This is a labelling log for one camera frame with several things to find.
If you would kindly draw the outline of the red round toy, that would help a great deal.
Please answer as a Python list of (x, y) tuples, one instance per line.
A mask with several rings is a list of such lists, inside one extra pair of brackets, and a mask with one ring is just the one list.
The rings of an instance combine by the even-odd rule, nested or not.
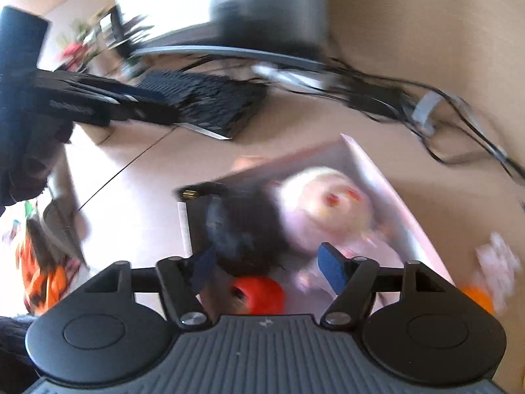
[(267, 276), (243, 276), (230, 288), (232, 309), (238, 315), (280, 315), (286, 295), (275, 280)]

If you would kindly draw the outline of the pink cardboard box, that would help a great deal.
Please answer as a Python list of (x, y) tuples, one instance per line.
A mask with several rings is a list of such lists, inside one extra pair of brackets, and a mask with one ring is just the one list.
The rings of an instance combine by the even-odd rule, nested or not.
[[(370, 198), (375, 221), (386, 225), (391, 233), (388, 243), (401, 260), (421, 261), (454, 285), (449, 271), (415, 216), (364, 149), (350, 136), (341, 134), (341, 139), (334, 142), (305, 148), (245, 171), (229, 173), (213, 182), (234, 189), (271, 187), (272, 182), (281, 181), (310, 166), (332, 167), (348, 175)], [(187, 254), (201, 253), (209, 248), (205, 228), (208, 201), (209, 197), (199, 197), (178, 203), (182, 244)], [(293, 283), (295, 271), (308, 261), (309, 258), (300, 253), (283, 252), (280, 267), (272, 270), (270, 276), (286, 293), (286, 314), (312, 314), (319, 320), (332, 301), (332, 294), (321, 290), (304, 294)], [(199, 299), (212, 318), (231, 313), (229, 292), (232, 280), (233, 277), (218, 266), (210, 273)]]

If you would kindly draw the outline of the orange pumpkin toy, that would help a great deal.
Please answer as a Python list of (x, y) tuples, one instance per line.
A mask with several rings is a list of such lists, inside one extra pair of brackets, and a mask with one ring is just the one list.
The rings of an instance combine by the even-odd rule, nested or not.
[(484, 308), (486, 312), (494, 315), (495, 309), (493, 301), (489, 294), (487, 294), (482, 288), (477, 286), (463, 286), (461, 291), (468, 296), (470, 299), (475, 301), (480, 307)]

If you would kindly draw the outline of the black curved monitor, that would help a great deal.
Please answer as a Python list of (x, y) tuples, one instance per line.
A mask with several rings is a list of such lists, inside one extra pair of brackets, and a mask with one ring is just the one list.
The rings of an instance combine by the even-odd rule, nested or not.
[(146, 35), (134, 54), (210, 54), (324, 67), (328, 0), (115, 0)]

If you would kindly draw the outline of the black plush toy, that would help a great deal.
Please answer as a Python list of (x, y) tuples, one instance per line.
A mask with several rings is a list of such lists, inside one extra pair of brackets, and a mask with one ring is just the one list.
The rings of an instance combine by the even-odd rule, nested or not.
[(211, 194), (205, 227), (220, 267), (230, 276), (264, 276), (288, 244), (276, 205), (261, 188), (226, 188)]

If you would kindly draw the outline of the black power adapter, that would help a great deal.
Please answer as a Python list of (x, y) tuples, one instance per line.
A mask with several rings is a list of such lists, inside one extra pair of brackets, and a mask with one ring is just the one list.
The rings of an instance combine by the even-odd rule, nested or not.
[(349, 107), (395, 121), (411, 121), (415, 99), (400, 87), (350, 79), (343, 81), (342, 88)]

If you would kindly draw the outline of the pink tissue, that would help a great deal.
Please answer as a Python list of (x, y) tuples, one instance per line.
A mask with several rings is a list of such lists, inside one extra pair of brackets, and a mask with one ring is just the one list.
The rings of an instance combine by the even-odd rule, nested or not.
[(480, 286), (490, 297), (496, 314), (503, 314), (514, 295), (516, 275), (522, 271), (520, 258), (497, 232), (490, 241), (475, 249)]

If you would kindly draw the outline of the black mechanical keyboard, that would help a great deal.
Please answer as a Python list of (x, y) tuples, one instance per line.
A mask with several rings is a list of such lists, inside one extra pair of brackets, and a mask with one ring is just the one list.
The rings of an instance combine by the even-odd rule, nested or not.
[(258, 112), (265, 84), (179, 70), (151, 70), (137, 87), (165, 96), (178, 109), (179, 126), (220, 141), (234, 139)]

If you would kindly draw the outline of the pink fluffy doll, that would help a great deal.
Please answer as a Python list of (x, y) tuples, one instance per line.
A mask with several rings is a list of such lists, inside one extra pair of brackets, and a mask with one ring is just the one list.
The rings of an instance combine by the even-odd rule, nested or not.
[(317, 264), (318, 249), (325, 242), (349, 259), (363, 256), (383, 267), (403, 266), (375, 223), (368, 195), (340, 171), (317, 166), (291, 175), (276, 187), (275, 203), (286, 241), (310, 256), (310, 263), (295, 275), (295, 284), (305, 293), (334, 292)]

